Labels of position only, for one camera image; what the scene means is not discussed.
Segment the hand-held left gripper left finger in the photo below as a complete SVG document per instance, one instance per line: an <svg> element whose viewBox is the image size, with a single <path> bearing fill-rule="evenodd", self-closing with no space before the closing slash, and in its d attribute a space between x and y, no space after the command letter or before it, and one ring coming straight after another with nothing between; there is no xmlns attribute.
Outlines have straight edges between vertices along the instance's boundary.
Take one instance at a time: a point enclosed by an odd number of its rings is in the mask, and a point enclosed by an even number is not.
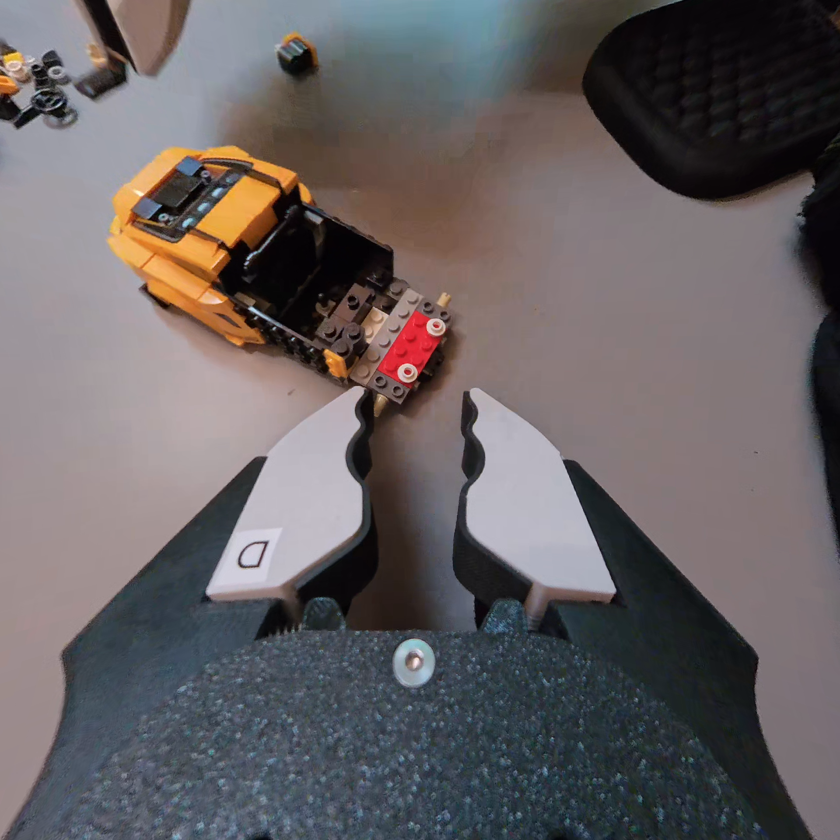
<svg viewBox="0 0 840 840"><path fill-rule="evenodd" d="M211 602L313 599L347 614L377 570L371 498L372 394L354 386L268 452L206 587Z"/></svg>

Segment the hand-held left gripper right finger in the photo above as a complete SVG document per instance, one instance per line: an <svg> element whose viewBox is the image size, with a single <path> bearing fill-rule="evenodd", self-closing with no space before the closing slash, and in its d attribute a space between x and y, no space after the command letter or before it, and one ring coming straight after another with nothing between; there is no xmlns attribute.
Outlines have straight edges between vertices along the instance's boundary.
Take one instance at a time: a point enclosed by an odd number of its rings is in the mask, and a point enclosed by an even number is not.
<svg viewBox="0 0 840 840"><path fill-rule="evenodd" d="M480 627L499 600L539 628L552 602L616 603L617 588L560 451L530 422L473 387L461 414L465 483L453 568Z"/></svg>

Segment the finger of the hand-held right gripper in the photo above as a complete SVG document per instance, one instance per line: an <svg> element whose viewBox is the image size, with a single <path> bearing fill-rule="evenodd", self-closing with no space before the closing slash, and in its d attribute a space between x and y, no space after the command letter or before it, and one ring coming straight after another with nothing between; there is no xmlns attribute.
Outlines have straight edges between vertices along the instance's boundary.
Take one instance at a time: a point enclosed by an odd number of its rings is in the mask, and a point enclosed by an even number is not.
<svg viewBox="0 0 840 840"><path fill-rule="evenodd" d="M189 1L76 1L92 41L105 48L111 66L123 64L155 77L178 46Z"/></svg>

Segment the yellow lego car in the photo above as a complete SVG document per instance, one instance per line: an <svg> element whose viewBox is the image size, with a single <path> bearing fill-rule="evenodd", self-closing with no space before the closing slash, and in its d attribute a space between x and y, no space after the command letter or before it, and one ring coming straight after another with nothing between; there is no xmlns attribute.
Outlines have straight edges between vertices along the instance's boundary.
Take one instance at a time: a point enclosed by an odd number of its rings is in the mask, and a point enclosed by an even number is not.
<svg viewBox="0 0 840 840"><path fill-rule="evenodd" d="M233 145L173 147L112 205L109 246L142 292L239 348L361 386L378 413L444 362L449 296L411 288L390 246L318 206L293 171Z"/></svg>

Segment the black lego wrench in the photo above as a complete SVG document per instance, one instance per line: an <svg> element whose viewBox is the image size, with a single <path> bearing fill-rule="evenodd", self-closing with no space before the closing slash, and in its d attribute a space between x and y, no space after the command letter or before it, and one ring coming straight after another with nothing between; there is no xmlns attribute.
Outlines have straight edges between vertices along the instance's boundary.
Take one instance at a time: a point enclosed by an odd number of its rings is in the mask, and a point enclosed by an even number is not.
<svg viewBox="0 0 840 840"><path fill-rule="evenodd" d="M125 84L128 79L126 66L105 66L90 70L73 81L73 87L84 98L99 100L110 91Z"/></svg>

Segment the pile of small lego parts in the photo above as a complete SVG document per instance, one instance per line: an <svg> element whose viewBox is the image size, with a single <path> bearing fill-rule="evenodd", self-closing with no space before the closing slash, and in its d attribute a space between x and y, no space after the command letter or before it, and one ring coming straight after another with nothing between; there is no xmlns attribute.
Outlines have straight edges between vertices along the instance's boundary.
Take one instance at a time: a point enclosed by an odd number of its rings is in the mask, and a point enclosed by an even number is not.
<svg viewBox="0 0 840 840"><path fill-rule="evenodd" d="M1 121L17 130L41 120L63 130L78 119L65 86L70 78L54 50L41 57L26 56L1 40Z"/></svg>

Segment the small black yellow lego assembly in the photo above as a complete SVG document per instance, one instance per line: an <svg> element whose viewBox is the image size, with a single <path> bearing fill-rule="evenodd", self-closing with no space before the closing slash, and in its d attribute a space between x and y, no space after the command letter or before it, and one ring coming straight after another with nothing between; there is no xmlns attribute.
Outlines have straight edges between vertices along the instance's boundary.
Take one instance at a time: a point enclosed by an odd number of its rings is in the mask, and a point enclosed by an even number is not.
<svg viewBox="0 0 840 840"><path fill-rule="evenodd" d="M280 69L291 77L305 76L319 67L316 48L298 32L276 44L275 55Z"/></svg>

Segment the black dimpled pad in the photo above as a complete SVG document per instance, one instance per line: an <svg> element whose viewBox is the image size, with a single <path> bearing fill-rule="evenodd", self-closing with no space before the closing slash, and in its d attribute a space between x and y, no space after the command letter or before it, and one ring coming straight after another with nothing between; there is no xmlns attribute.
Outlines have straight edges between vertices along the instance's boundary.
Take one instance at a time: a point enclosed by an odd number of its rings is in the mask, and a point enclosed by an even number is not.
<svg viewBox="0 0 840 840"><path fill-rule="evenodd" d="M582 78L594 115L673 193L719 200L812 166L839 127L838 2L685 1L630 17Z"/></svg>

